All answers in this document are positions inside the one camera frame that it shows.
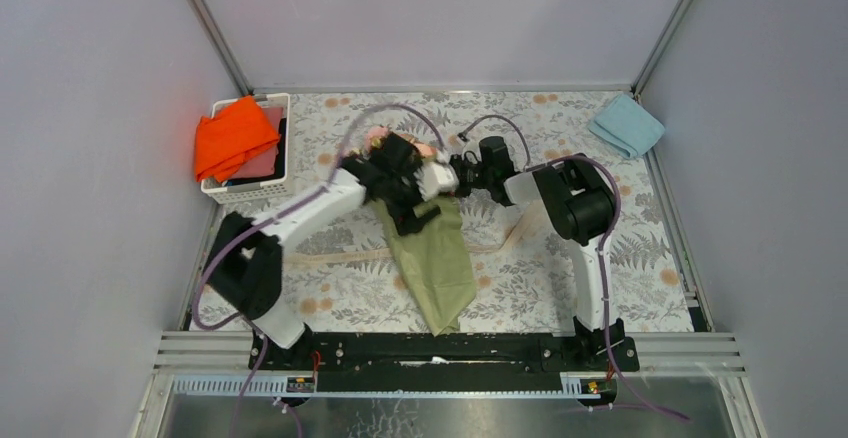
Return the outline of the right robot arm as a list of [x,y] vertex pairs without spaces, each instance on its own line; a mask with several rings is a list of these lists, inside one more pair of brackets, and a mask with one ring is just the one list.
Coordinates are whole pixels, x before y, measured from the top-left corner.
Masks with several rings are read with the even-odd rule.
[[613,345],[624,338],[623,323],[611,311],[605,249],[618,221],[620,198],[602,171],[582,154],[520,171],[499,136],[482,139],[476,151],[453,154],[449,163],[459,180],[458,197],[485,190],[504,207],[535,201],[543,205],[572,261],[578,298],[575,360],[589,370],[601,368],[612,358]]

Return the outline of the beige ribbon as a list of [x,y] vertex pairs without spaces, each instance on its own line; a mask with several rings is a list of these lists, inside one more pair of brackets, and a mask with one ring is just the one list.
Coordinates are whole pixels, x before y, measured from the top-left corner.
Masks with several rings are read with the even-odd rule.
[[[515,248],[528,233],[532,234],[541,227],[546,217],[540,202],[529,205],[514,227],[505,236],[500,245],[467,244],[466,248],[471,254],[492,254],[509,251]],[[300,253],[286,254],[283,263],[294,266],[321,266],[344,264],[351,262],[363,262],[378,259],[392,258],[390,248],[380,248],[356,252],[331,253],[321,255],[306,255]]]

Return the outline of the pink fake rose stem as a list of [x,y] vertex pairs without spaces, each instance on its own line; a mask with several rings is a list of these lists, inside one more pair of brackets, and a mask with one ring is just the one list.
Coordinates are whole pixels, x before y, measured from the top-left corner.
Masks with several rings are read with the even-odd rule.
[[370,128],[365,135],[363,150],[370,154],[375,149],[380,149],[387,137],[391,134],[391,130],[385,126],[375,126]]

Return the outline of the peach fake rose stem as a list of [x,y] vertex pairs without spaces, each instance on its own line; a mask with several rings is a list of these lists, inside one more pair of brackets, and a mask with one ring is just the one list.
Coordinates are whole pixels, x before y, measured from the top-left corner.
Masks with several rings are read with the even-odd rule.
[[400,133],[399,136],[411,143],[418,150],[423,159],[435,158],[439,153],[438,148],[424,143],[412,135]]

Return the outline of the brown kraft wrapping paper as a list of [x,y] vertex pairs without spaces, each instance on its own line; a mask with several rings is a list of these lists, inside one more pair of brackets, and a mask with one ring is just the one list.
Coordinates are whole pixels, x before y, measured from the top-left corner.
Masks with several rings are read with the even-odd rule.
[[459,202],[440,196],[416,208],[440,214],[418,233],[398,233],[385,203],[371,208],[381,222],[392,258],[434,336],[460,330],[459,316],[476,297],[470,253],[462,233]]

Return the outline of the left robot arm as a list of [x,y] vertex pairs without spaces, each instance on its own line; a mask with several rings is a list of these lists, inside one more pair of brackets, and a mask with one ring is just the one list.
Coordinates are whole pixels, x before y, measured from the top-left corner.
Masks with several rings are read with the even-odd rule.
[[282,295],[283,254],[332,221],[370,201],[382,202],[400,235],[418,233],[438,216],[418,205],[459,184],[443,152],[425,156],[419,146],[390,132],[366,153],[342,156],[330,178],[255,218],[238,213],[221,224],[204,271],[210,285],[259,334],[288,369],[309,359],[306,325]]

